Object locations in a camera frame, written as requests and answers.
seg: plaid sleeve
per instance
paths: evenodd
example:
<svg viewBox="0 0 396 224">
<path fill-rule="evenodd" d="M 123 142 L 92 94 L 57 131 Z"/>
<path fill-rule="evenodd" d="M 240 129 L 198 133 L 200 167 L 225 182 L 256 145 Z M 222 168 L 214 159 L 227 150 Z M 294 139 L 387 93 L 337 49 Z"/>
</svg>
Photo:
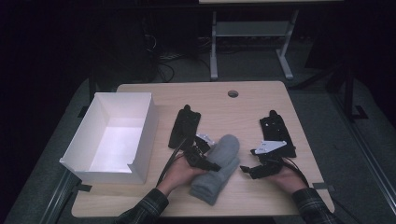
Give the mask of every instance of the plaid sleeve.
<svg viewBox="0 0 396 224">
<path fill-rule="evenodd" d="M 117 217 L 114 224 L 154 223 L 168 204 L 165 195 L 152 189 L 134 208 Z"/>
<path fill-rule="evenodd" d="M 340 224 L 338 217 L 329 211 L 315 189 L 300 189 L 292 194 L 301 217 L 307 224 Z"/>
</svg>

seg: person's right hand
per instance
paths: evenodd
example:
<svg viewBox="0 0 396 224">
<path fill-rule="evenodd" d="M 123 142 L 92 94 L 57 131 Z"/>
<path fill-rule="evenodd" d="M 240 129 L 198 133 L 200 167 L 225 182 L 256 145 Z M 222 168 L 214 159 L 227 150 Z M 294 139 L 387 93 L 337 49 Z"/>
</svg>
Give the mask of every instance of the person's right hand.
<svg viewBox="0 0 396 224">
<path fill-rule="evenodd" d="M 289 194 L 292 194 L 299 189 L 308 188 L 304 181 L 294 171 L 286 166 L 283 166 L 278 174 L 269 175 L 265 178 L 276 183 L 281 189 L 285 190 Z"/>
<path fill-rule="evenodd" d="M 187 162 L 186 157 L 184 157 L 183 154 L 178 154 L 157 189 L 164 195 L 168 196 L 173 189 L 180 185 L 190 183 L 197 175 L 206 173 L 206 170 L 191 167 Z"/>
</svg>

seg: table top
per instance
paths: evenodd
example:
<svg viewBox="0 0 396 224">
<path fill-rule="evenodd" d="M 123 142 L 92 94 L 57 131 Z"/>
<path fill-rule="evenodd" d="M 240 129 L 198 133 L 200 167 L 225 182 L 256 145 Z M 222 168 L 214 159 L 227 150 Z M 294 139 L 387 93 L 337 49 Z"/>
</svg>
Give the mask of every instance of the table top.
<svg viewBox="0 0 396 224">
<path fill-rule="evenodd" d="M 228 4 L 228 3 L 315 3 L 315 2 L 343 2 L 344 0 L 199 0 L 200 4 Z"/>
<path fill-rule="evenodd" d="M 75 217 L 116 217 L 134 207 L 151 189 L 171 156 L 168 148 L 171 130 L 178 110 L 190 105 L 201 113 L 198 133 L 214 140 L 233 134 L 240 142 L 240 165 L 260 165 L 250 154 L 262 140 L 259 119 L 269 116 L 274 109 L 285 121 L 291 140 L 296 146 L 294 162 L 305 174 L 308 182 L 323 183 L 318 165 L 309 147 L 304 130 L 296 115 L 288 92 L 279 81 L 247 82 L 196 82 L 162 84 L 126 84 L 118 92 L 152 92 L 160 120 L 155 135 L 148 177 L 144 185 L 94 184 L 89 192 L 80 191 L 75 199 L 72 214 Z M 230 97 L 229 91 L 238 96 Z M 283 216 L 297 215 L 290 196 L 265 179 L 251 179 L 239 168 L 222 190 L 215 205 L 211 206 L 189 194 L 189 186 L 174 190 L 163 217 L 222 217 L 222 216 Z M 319 195 L 334 210 L 329 192 L 318 189 Z"/>
</svg>

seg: dark background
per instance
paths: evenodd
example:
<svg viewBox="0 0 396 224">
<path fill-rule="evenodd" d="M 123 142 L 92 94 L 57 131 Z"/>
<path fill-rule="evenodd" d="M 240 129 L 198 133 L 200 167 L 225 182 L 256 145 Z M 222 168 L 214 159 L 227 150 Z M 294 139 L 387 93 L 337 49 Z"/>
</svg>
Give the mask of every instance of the dark background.
<svg viewBox="0 0 396 224">
<path fill-rule="evenodd" d="M 196 36 L 210 35 L 202 29 L 211 22 L 207 12 L 148 16 L 109 7 L 88 9 L 102 3 L 0 0 L 0 222 L 83 80 L 92 77 L 98 91 L 150 82 L 157 75 L 156 59 L 146 51 L 143 34 L 191 54 Z M 347 56 L 355 77 L 396 127 L 394 5 L 346 1 L 325 15 L 302 10 L 298 22 L 304 28 L 297 23 L 294 38 L 312 35 L 317 40 L 307 66 L 327 68 Z M 187 35 L 177 39 L 180 33 Z"/>
</svg>

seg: gray carpet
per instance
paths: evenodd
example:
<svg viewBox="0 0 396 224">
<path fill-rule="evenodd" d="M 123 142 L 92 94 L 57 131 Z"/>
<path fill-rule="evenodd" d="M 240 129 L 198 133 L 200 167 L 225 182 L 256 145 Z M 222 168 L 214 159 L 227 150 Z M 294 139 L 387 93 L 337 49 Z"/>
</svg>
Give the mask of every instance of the gray carpet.
<svg viewBox="0 0 396 224">
<path fill-rule="evenodd" d="M 294 72 L 294 80 L 286 80 L 272 49 L 243 51 L 235 54 L 219 55 L 219 81 L 281 80 L 287 86 L 297 84 L 312 77 L 317 70 L 304 68 L 304 61 L 310 45 L 293 42 L 288 59 Z M 171 65 L 175 71 L 172 82 L 209 81 L 207 68 L 208 54 L 199 60 L 181 59 Z M 166 75 L 170 71 L 163 67 Z M 154 82 L 161 82 L 157 77 Z M 361 105 L 369 119 L 350 123 L 340 111 L 340 95 L 331 95 L 324 90 L 327 78 L 316 82 L 304 91 L 290 91 L 290 98 L 303 125 L 308 142 L 313 150 L 325 182 L 333 188 L 335 214 L 345 223 L 396 223 L 396 216 L 378 186 L 369 163 L 361 151 L 361 143 L 356 141 L 351 130 L 358 129 L 367 145 L 373 150 L 389 181 L 395 184 L 392 172 L 396 159 L 396 132 L 375 105 L 370 92 L 359 82 L 355 82 L 355 105 Z M 76 192 L 63 195 L 67 200 L 64 208 L 48 210 L 53 195 L 59 195 L 59 182 L 65 169 L 59 159 L 68 147 L 82 118 L 78 114 L 89 104 L 88 81 L 81 84 L 64 113 L 57 129 L 49 140 L 40 161 L 26 183 L 19 199 L 8 215 L 6 223 L 110 223 L 112 218 L 75 218 L 70 210 Z M 71 183 L 78 180 L 73 176 Z M 276 223 L 303 223 L 297 217 L 276 217 Z"/>
</svg>

